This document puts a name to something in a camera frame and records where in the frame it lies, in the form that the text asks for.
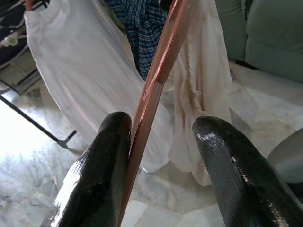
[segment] black metal rack leg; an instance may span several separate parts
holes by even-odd
[[[38,129],[40,129],[42,132],[44,132],[47,136],[49,136],[52,140],[54,140],[62,148],[68,149],[67,143],[77,133],[76,131],[73,131],[65,140],[60,140],[57,137],[55,137],[53,134],[51,134],[48,130],[43,128],[40,124],[35,122],[31,117],[29,117],[27,114],[25,114],[23,111],[21,111],[18,107],[16,107],[14,104],[12,104],[6,98],[4,98],[2,95],[0,95],[0,100],[2,102],[4,102],[6,105],[8,105],[11,109],[16,111],[18,114],[20,114],[22,117],[24,117],[26,120],[31,122],[34,126],[36,126]]]

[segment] copper rod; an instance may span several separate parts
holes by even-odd
[[[26,11],[33,11],[32,0],[25,0],[25,9],[26,9]]]
[[[198,0],[174,0],[137,107],[118,227],[128,204],[164,83],[176,61]]]

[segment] plaid fabric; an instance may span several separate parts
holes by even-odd
[[[124,24],[136,68],[146,80],[166,21],[166,13],[160,8],[159,0],[105,0],[105,2]]]

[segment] white garment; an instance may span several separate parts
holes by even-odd
[[[175,89],[175,137],[169,159],[181,171],[192,172],[202,186],[210,185],[191,127],[202,115],[231,122],[227,93],[232,79],[214,0],[198,1],[169,79]]]
[[[88,143],[109,113],[134,117],[143,81],[126,37],[98,0],[52,0],[46,10],[25,18],[29,47],[51,95]],[[225,99],[230,81],[214,0],[199,0],[168,81],[174,84],[175,137],[160,103],[141,163],[145,170],[154,172],[170,159],[201,185],[210,184],[191,126],[204,114],[230,120]]]
[[[52,0],[26,12],[28,45],[52,97],[91,143],[103,119],[124,111],[133,119],[144,83],[125,53],[126,36],[98,0]],[[160,104],[142,160],[154,172],[168,162],[173,133]]]

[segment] cream fabric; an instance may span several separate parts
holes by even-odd
[[[170,75],[174,84],[175,136],[169,159],[199,184],[210,184],[191,130],[201,115],[231,121],[227,92],[231,76],[214,0],[199,0],[186,40]]]

